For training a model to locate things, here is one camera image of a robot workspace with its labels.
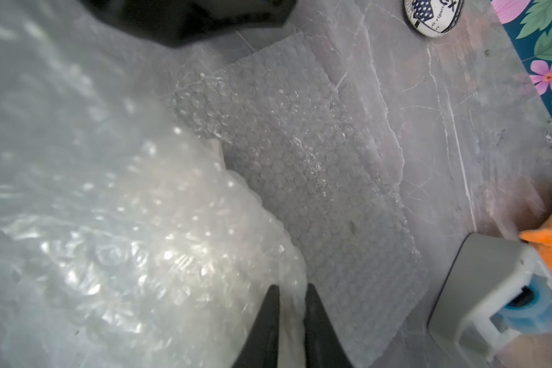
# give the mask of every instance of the crumpled bubble wrap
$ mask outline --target crumpled bubble wrap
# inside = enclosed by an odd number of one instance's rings
[[[221,140],[227,168],[284,223],[341,345],[365,368],[423,297],[427,275],[355,101],[297,33],[165,103],[199,136]]]
[[[0,264],[135,368],[229,367],[279,284],[279,364],[304,366],[302,255],[127,79],[49,1],[0,0]]]

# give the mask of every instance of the black object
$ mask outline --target black object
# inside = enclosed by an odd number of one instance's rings
[[[331,326],[315,286],[309,284],[305,297],[305,354],[307,368],[353,368]],[[280,289],[270,286],[250,335],[232,368],[276,368],[278,365],[278,322]]]
[[[522,293],[515,297],[512,301],[507,304],[511,308],[522,308],[530,304],[536,298],[536,294],[529,287],[524,286]]]
[[[234,28],[282,26],[297,0],[80,0],[102,22],[177,47]]]

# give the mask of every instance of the blue tape roll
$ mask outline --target blue tape roll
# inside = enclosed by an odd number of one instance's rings
[[[524,292],[497,314],[506,326],[521,333],[552,332],[552,289],[547,279],[534,275]]]

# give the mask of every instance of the star pattern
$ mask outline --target star pattern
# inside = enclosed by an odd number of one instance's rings
[[[413,17],[421,22],[433,18],[433,10],[430,0],[413,0]]]

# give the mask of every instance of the bubble wrap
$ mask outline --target bubble wrap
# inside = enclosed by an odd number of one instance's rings
[[[427,290],[396,190],[377,173],[363,112],[301,33],[167,99],[280,219],[356,367],[382,355]]]
[[[135,368],[230,366],[279,284],[279,364],[304,366],[306,272],[282,224],[57,18],[0,1],[0,269]],[[16,318],[49,324],[13,298],[10,334]]]

